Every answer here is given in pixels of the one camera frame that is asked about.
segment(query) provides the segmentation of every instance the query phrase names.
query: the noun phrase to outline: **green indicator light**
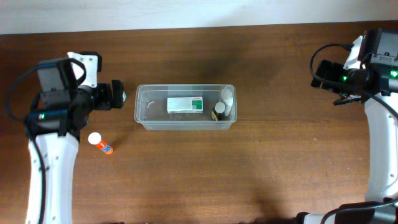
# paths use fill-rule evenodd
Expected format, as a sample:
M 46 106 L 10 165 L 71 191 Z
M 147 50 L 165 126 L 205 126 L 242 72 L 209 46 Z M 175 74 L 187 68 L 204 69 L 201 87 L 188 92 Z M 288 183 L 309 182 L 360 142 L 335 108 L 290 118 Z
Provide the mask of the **green indicator light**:
M 398 72 L 397 71 L 391 71 L 391 76 L 393 78 L 396 78 L 398 76 Z

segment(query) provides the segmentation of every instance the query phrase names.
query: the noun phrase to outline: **white background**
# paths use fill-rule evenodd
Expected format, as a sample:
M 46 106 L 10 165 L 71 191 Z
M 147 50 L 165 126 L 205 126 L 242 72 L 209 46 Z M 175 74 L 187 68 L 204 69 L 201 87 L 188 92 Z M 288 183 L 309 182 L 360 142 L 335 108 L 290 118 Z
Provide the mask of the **white background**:
M 398 19 L 398 0 L 0 0 L 0 34 Z

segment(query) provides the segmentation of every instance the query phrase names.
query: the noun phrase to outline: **gray plastic container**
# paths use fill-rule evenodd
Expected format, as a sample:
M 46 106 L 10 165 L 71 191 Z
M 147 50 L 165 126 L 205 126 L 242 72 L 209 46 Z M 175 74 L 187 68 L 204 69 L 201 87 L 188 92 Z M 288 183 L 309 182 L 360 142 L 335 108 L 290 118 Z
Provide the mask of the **gray plastic container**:
M 135 119 L 147 130 L 227 130 L 238 118 L 236 89 L 230 115 L 223 121 L 213 121 L 211 110 L 221 101 L 221 91 L 227 85 L 140 85 L 137 88 Z M 203 98 L 202 113 L 167 112 L 167 98 Z

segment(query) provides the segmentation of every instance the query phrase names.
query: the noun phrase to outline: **wooden table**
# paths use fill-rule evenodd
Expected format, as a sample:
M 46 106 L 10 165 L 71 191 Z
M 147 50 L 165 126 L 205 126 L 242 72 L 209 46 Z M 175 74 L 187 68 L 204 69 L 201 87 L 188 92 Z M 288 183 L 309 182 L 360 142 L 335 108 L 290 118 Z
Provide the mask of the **wooden table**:
M 324 44 L 398 22 L 206 29 L 125 30 L 0 36 L 1 105 L 11 83 L 37 62 L 68 51 L 103 56 L 99 82 L 120 79 L 121 110 L 94 111 L 81 132 L 73 174 L 75 223 L 237 223 L 325 213 L 362 202 L 369 176 L 364 107 L 310 87 L 308 64 Z M 317 57 L 344 63 L 330 49 Z M 134 120 L 138 85 L 229 83 L 238 121 L 228 131 L 146 131 Z M 27 113 L 36 75 L 12 97 Z M 23 223 L 30 162 L 21 124 L 0 114 L 0 223 Z M 87 142 L 100 132 L 111 156 Z

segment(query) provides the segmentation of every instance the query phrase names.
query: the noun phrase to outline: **orange glue stick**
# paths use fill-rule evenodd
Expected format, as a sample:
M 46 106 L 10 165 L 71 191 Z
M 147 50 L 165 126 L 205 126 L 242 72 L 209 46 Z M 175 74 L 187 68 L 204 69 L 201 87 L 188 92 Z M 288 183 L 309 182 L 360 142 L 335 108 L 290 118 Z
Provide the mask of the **orange glue stick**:
M 101 138 L 99 133 L 91 133 L 88 136 L 88 142 L 101 149 L 105 154 L 110 155 L 113 152 L 113 148 Z

